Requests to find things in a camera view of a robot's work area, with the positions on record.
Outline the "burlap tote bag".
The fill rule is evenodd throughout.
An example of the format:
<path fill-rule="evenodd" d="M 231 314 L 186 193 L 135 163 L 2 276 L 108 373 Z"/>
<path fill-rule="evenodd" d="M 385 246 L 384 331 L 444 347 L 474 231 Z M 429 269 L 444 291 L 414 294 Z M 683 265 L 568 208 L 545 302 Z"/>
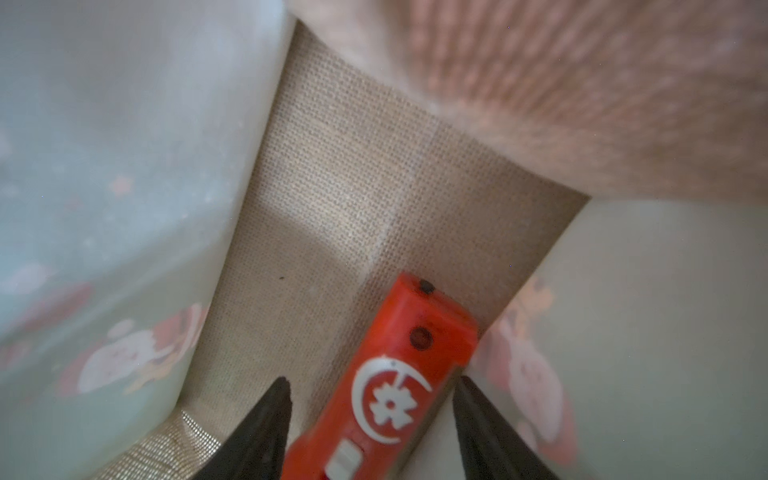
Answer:
<path fill-rule="evenodd" d="M 2 3 L 3 478 L 328 444 L 404 270 L 558 477 L 765 478 L 766 3 Z"/>

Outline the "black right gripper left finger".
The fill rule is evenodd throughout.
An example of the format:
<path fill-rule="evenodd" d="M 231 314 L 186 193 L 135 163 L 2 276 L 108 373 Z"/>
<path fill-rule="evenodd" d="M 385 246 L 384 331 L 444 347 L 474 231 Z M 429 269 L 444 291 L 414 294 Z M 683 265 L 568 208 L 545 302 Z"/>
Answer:
<path fill-rule="evenodd" d="M 278 377 L 193 480 L 279 480 L 292 415 L 290 383 Z"/>

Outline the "red flashlight with logo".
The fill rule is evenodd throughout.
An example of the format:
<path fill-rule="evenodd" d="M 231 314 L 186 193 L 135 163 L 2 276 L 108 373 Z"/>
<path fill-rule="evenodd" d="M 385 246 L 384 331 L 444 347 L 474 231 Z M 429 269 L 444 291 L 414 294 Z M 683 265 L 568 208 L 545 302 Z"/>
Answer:
<path fill-rule="evenodd" d="M 390 477 L 478 338 L 466 309 L 400 273 L 316 423 L 287 450 L 283 478 Z"/>

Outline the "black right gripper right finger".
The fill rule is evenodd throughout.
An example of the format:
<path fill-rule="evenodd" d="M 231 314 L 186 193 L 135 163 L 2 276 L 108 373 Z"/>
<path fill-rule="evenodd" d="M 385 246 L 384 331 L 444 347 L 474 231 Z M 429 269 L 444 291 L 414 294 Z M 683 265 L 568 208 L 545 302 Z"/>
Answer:
<path fill-rule="evenodd" d="M 557 480 L 469 377 L 456 384 L 452 406 L 467 480 Z"/>

